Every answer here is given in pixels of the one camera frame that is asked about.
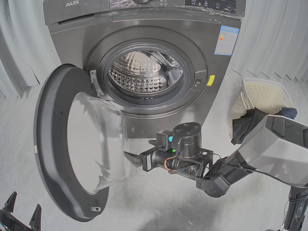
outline laundry basket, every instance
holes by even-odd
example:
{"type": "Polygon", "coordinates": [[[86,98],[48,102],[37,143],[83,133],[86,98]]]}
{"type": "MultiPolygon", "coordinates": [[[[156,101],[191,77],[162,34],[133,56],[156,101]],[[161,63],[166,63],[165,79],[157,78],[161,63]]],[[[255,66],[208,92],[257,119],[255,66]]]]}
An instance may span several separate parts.
{"type": "Polygon", "coordinates": [[[231,137],[233,137],[232,120],[240,118],[246,114],[246,110],[255,107],[273,115],[283,107],[294,108],[294,105],[281,83],[266,79],[243,79],[242,88],[227,116],[231,137]]]}

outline label sticker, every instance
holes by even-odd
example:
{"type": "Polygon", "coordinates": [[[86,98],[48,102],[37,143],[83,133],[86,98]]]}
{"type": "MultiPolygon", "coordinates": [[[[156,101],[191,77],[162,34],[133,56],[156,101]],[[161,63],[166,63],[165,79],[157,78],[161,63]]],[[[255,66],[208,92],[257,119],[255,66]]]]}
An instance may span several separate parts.
{"type": "Polygon", "coordinates": [[[210,79],[209,79],[209,82],[206,84],[207,86],[211,86],[214,82],[214,79],[215,79],[215,75],[210,75],[210,79]]]}
{"type": "Polygon", "coordinates": [[[214,54],[231,56],[239,31],[236,27],[221,26],[214,54]]]}
{"type": "Polygon", "coordinates": [[[147,165],[148,165],[148,170],[151,169],[151,155],[147,156],[147,165]]]}

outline curtain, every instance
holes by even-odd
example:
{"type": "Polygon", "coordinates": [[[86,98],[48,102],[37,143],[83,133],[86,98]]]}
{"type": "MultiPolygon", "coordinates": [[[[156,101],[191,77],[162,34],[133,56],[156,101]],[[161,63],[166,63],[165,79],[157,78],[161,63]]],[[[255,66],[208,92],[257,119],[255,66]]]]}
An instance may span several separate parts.
{"type": "Polygon", "coordinates": [[[229,68],[308,80],[308,0],[247,0],[229,68]]]}
{"type": "Polygon", "coordinates": [[[0,0],[0,103],[22,98],[61,64],[43,14],[44,0],[0,0]]]}

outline floor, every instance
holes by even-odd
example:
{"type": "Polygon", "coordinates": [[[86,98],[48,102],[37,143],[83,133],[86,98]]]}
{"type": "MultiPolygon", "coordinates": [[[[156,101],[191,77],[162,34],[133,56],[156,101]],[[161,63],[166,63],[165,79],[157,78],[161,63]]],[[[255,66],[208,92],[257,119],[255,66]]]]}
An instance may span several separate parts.
{"type": "MultiPolygon", "coordinates": [[[[247,72],[245,77],[253,77],[247,72]]],[[[242,76],[229,71],[202,127],[202,145],[221,156],[237,149],[230,141],[227,113],[239,91],[242,76]]],[[[308,124],[308,82],[280,79],[298,110],[297,121],[308,124]]],[[[290,187],[253,173],[234,184],[221,198],[211,198],[195,182],[157,168],[150,173],[131,168],[131,176],[110,187],[104,212],[89,223],[68,218],[53,203],[40,179],[33,152],[33,117],[40,86],[26,90],[22,100],[0,105],[0,203],[17,192],[14,215],[28,224],[39,203],[42,230],[138,231],[264,231],[277,230],[290,187]]],[[[131,152],[150,148],[147,140],[130,140],[131,152]]],[[[308,230],[308,221],[303,230],[308,230]]]]}

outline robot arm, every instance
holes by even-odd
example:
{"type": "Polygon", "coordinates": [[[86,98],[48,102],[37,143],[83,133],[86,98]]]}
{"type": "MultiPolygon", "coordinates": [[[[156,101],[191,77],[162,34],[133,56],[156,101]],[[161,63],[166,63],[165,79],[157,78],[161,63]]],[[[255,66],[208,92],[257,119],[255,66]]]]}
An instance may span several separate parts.
{"type": "Polygon", "coordinates": [[[211,197],[221,197],[230,186],[259,172],[291,186],[289,208],[281,230],[300,231],[308,205],[308,127],[283,116],[267,115],[230,156],[213,164],[213,151],[201,146],[201,125],[184,123],[161,131],[152,149],[139,156],[125,152],[148,172],[156,167],[196,181],[211,197]]]}

